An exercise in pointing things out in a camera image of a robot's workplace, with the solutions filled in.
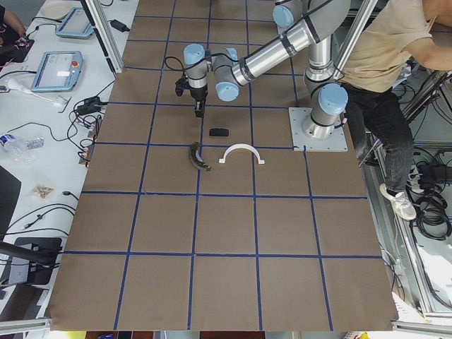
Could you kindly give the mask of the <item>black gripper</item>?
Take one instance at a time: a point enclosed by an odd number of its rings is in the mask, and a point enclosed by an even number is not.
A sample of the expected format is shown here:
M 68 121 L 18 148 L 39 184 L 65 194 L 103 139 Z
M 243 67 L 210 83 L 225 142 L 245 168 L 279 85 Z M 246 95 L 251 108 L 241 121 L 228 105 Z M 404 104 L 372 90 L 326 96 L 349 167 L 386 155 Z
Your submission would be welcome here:
M 191 97 L 195 100 L 195 116 L 203 118 L 206 98 L 208 96 L 208 86 L 205 85 L 202 88 L 194 88 L 189 84 L 187 78 L 180 78 L 175 83 L 175 93 L 178 97 L 181 97 L 185 90 L 188 90 Z

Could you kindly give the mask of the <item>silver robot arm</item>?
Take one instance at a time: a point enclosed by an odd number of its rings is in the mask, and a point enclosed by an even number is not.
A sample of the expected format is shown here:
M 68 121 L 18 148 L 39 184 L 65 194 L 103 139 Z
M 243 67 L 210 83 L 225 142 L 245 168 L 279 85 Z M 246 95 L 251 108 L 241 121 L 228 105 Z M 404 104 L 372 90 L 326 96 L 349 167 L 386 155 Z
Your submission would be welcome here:
M 304 80 L 313 105 L 302 121 L 302 131 L 310 138 L 327 139 L 348 101 L 346 90 L 333 80 L 331 36 L 349 9 L 349 1 L 276 1 L 273 20 L 278 36 L 245 57 L 238 57 L 233 48 L 211 52 L 200 44 L 187 45 L 175 93 L 182 96 L 188 90 L 195 101 L 195 115 L 202 117 L 209 72 L 215 77 L 217 97 L 231 102 L 237 99 L 241 87 L 308 49 L 309 64 Z

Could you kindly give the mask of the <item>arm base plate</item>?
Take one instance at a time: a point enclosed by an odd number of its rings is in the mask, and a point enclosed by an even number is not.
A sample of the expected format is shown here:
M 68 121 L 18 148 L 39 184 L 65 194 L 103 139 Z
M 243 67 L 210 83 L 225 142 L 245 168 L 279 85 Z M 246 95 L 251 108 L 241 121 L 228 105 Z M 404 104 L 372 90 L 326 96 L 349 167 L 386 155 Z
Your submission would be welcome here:
M 347 152 L 347 141 L 339 115 L 330 126 L 320 126 L 311 119 L 312 108 L 290 107 L 293 151 Z

